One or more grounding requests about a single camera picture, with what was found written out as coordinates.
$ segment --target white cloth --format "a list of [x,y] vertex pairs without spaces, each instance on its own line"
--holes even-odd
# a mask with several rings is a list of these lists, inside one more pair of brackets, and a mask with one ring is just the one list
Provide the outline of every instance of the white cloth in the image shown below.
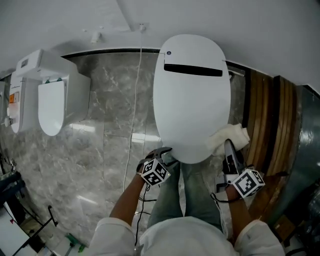
[[242,128],[241,124],[238,123],[236,125],[227,124],[224,128],[210,136],[205,141],[205,144],[209,150],[212,150],[212,155],[224,156],[225,141],[227,139],[232,141],[235,151],[244,148],[250,141],[247,128]]
[[[262,221],[254,220],[238,236],[235,247],[216,227],[194,217],[159,222],[141,236],[142,256],[284,256],[278,239]],[[133,256],[135,236],[117,218],[99,221],[92,238],[90,256]]]

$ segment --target green object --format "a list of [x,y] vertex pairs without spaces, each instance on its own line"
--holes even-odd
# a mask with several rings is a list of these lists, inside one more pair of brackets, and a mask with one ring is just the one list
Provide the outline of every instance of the green object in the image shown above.
[[79,247],[78,253],[82,253],[85,248],[86,248],[85,245],[81,244],[80,247]]
[[76,239],[76,238],[75,238],[72,234],[70,234],[70,233],[67,234],[65,237],[69,239],[70,244],[73,244],[73,245],[80,244],[80,242],[78,241],[78,239]]

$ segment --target gray marble tile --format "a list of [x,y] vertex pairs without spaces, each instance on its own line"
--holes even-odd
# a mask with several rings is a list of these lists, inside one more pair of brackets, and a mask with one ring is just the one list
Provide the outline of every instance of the gray marble tile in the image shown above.
[[[153,108],[157,58],[157,54],[142,54],[125,186],[135,175],[138,162],[162,146]],[[10,127],[0,126],[1,151],[6,158],[14,158],[16,169],[26,182],[24,200],[43,222],[50,217],[48,205],[53,207],[59,224],[48,226],[40,234],[52,249],[66,233],[88,245],[97,222],[109,216],[123,192],[139,54],[94,54],[70,60],[77,64],[80,73],[91,78],[85,120],[67,125],[54,137],[33,129],[15,134]],[[232,124],[242,121],[244,93],[245,79],[235,76],[231,82],[229,122]],[[222,171],[222,159],[210,157],[197,168],[203,170],[206,185],[213,191],[214,177]],[[182,175],[179,188],[184,211],[186,198]],[[156,199],[159,192],[160,188],[153,186],[145,198]],[[151,213],[154,204],[146,202],[144,211]],[[140,201],[137,211],[141,209]],[[222,206],[221,210],[228,215],[229,209]],[[133,230],[138,218],[139,215],[134,217]],[[147,214],[142,215],[139,236],[146,230],[148,219]]]

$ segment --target white toilet lid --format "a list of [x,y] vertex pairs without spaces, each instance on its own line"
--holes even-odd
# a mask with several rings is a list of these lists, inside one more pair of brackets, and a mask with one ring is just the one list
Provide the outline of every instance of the white toilet lid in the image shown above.
[[173,157],[195,164],[211,155],[205,142],[228,123],[230,99],[225,55],[215,42],[181,34],[163,44],[155,67],[153,106],[159,135]]
[[38,86],[38,117],[42,130],[57,135],[65,119],[65,83],[63,81]]

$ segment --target white ceiling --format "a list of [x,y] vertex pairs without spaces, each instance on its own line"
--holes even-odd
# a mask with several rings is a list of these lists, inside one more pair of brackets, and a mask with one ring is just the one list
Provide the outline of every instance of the white ceiling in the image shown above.
[[[132,30],[138,23],[148,24],[144,48],[160,48],[178,34],[201,35],[214,40],[229,61],[320,92],[317,0],[118,0],[123,15],[115,0],[92,0],[90,6],[75,1],[2,0],[0,75],[38,48],[60,55],[137,48],[140,33],[123,32],[128,30],[125,18]],[[102,42],[90,43],[94,30],[101,31]]]

